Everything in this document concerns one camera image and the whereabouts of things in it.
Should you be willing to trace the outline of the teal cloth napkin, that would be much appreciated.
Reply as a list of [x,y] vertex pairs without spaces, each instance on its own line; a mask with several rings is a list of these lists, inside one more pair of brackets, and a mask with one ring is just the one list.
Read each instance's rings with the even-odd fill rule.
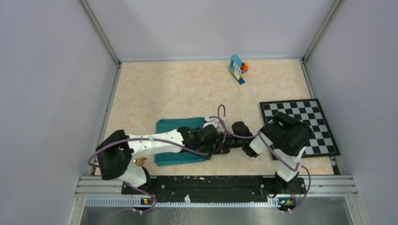
[[[180,127],[189,127],[191,129],[204,128],[209,126],[204,117],[194,117],[186,119],[161,119],[156,123],[156,133],[166,133]],[[205,162],[207,159],[199,155],[182,150],[179,153],[160,153],[154,156],[154,162],[157,166],[184,165]]]

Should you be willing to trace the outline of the colourful toy block house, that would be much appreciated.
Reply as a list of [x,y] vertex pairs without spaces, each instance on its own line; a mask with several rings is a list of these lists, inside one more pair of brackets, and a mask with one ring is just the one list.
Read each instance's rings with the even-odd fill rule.
[[243,73],[248,71],[249,66],[246,62],[243,62],[236,54],[232,55],[229,63],[229,72],[232,77],[240,84],[244,84],[245,81],[242,77]]

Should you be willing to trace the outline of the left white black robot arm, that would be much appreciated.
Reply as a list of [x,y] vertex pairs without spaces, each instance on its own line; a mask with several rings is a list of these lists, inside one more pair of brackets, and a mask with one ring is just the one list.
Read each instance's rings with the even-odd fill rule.
[[127,135],[124,130],[117,130],[96,148],[95,156],[103,180],[121,180],[144,194],[150,189],[150,176],[145,168],[133,164],[133,160],[181,151],[208,158],[221,140],[212,124],[196,129],[183,126],[153,135]]

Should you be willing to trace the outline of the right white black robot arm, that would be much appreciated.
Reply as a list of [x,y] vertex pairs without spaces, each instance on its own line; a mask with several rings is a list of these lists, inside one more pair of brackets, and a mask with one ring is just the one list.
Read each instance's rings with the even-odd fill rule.
[[252,158],[268,151],[280,161],[273,179],[263,187],[268,195],[275,197],[294,188],[301,158],[312,134],[308,125],[278,112],[255,135],[244,122],[234,123],[231,131],[224,130],[223,143],[227,148],[241,148]]

